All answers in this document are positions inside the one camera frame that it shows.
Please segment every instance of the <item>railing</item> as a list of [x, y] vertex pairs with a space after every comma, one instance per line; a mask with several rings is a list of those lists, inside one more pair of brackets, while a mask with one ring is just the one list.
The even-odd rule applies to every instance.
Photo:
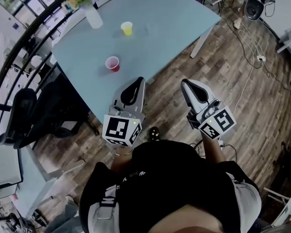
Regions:
[[[6, 78], [9, 70], [12, 68], [13, 63], [15, 59], [17, 58], [19, 52], [22, 50], [22, 48], [28, 43], [28, 41], [31, 39], [31, 37], [37, 32], [39, 27], [43, 24], [43, 22], [56, 10], [58, 9], [64, 0], [56, 0], [53, 2], [49, 7], [47, 7], [43, 13], [35, 19], [35, 21], [30, 25], [30, 27], [26, 30], [26, 32], [22, 35], [22, 37], [19, 39], [19, 41], [15, 44], [13, 49], [11, 50], [10, 54], [8, 55], [6, 61], [4, 62], [2, 69], [0, 70], [0, 89], [2, 87], [2, 84], [4, 82], [4, 79]], [[42, 45], [53, 35], [53, 33], [63, 24], [66, 22], [66, 20], [72, 15], [72, 12], [69, 12], [68, 14], [65, 15], [65, 17], [57, 23], [57, 25], [48, 32], [48, 34], [42, 39], [42, 41], [33, 49], [32, 52], [30, 52], [26, 62], [23, 64], [21, 69], [18, 70], [17, 76], [15, 80], [13, 81], [13, 84], [11, 88], [9, 89], [7, 96], [4, 100], [4, 103], [0, 103], [0, 124], [3, 118], [3, 114], [5, 112], [11, 111], [11, 106], [8, 105], [8, 101], [13, 93], [14, 88], [17, 85], [18, 80], [20, 79], [21, 75], [25, 73], [25, 69], [28, 66], [28, 64], [31, 62], [32, 58], [36, 55], [36, 53], [39, 51], [39, 49], [42, 47]], [[49, 52], [45, 58], [42, 60], [41, 64], [35, 69], [33, 75], [29, 78], [27, 81], [25, 88], [28, 88], [30, 84], [33, 82], [34, 78], [36, 75], [39, 73], [41, 68], [44, 66], [46, 61], [51, 57], [52, 53]], [[35, 90], [35, 93], [43, 88], [43, 85], [45, 81], [48, 79], [48, 77], [51, 75], [51, 73], [54, 71], [55, 68], [59, 68], [58, 64], [55, 63], [50, 70], [47, 72], [47, 74], [44, 76], [44, 78], [40, 81], [38, 87]]]

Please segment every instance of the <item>black chair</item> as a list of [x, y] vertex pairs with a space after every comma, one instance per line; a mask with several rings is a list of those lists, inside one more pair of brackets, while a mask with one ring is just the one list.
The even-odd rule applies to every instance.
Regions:
[[50, 82], [38, 100], [33, 90], [25, 88], [14, 98], [8, 127], [0, 136], [0, 143], [12, 139], [14, 148], [18, 149], [46, 134], [64, 138], [75, 135], [84, 122], [95, 135], [99, 135], [99, 131], [88, 122], [88, 111], [71, 99], [65, 87]]

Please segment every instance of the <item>wooden floor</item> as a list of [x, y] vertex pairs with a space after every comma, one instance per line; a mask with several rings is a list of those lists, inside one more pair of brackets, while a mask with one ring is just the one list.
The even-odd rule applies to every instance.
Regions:
[[[235, 16], [228, 9], [222, 17], [232, 26]], [[276, 40], [261, 22], [245, 22], [245, 25], [263, 48], [267, 68], [289, 87], [289, 56], [276, 53]], [[189, 108], [180, 90], [184, 78], [207, 84], [217, 98], [234, 110], [251, 70], [236, 36], [221, 20], [194, 59], [190, 58], [192, 49], [193, 45], [163, 69], [151, 85], [147, 85], [146, 119], [141, 141], [146, 141], [147, 129], [154, 125], [160, 128], [164, 139], [188, 144], [201, 139], [199, 131], [193, 131], [186, 119]], [[250, 50], [247, 46], [245, 49], [247, 58], [252, 61]], [[291, 93], [274, 78], [268, 78], [264, 68], [254, 69], [234, 116], [237, 125], [224, 136], [224, 143], [236, 148], [238, 164], [259, 187], [269, 186], [275, 175], [273, 161], [280, 154], [280, 144], [291, 139]], [[92, 124], [102, 132], [102, 125], [94, 117]], [[234, 159], [235, 152], [231, 147], [224, 148], [223, 152], [229, 160]], [[72, 138], [43, 137], [35, 153], [47, 171], [79, 159], [86, 161], [85, 166], [65, 175], [50, 191], [56, 197], [40, 208], [47, 220], [52, 220], [63, 210], [66, 195], [80, 201], [82, 190], [97, 162], [111, 165], [113, 160], [112, 147], [107, 146], [101, 137], [94, 136], [85, 125]]]

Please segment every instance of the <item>black shirt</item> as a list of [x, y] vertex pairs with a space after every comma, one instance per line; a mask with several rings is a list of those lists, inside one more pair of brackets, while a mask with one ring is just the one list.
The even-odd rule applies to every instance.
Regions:
[[[234, 175], [236, 180], [245, 180], [256, 187], [235, 162], [211, 165], [184, 143], [165, 140], [143, 143], [133, 151], [131, 165], [124, 177], [114, 175], [101, 163], [97, 164], [90, 178], [96, 190], [90, 205], [103, 198], [107, 187], [117, 184], [116, 199], [123, 233], [146, 233], [186, 204], [217, 217], [225, 232], [238, 233], [239, 210], [233, 183], [226, 172]], [[88, 184], [80, 202], [81, 221], [85, 217], [82, 216], [84, 197], [93, 189], [88, 188]], [[82, 224], [87, 227], [87, 217]]]

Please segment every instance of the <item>light blue table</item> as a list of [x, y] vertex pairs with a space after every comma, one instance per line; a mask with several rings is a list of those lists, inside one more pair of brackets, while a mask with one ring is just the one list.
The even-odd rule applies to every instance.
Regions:
[[[197, 38], [207, 37], [220, 20], [195, 0], [111, 0], [98, 12], [102, 27], [94, 30], [86, 19], [81, 21], [55, 45], [53, 54], [100, 122], [117, 88], [140, 76], [148, 81]], [[124, 21], [133, 23], [131, 36], [121, 32]], [[120, 60], [116, 73], [105, 67], [113, 55]]]

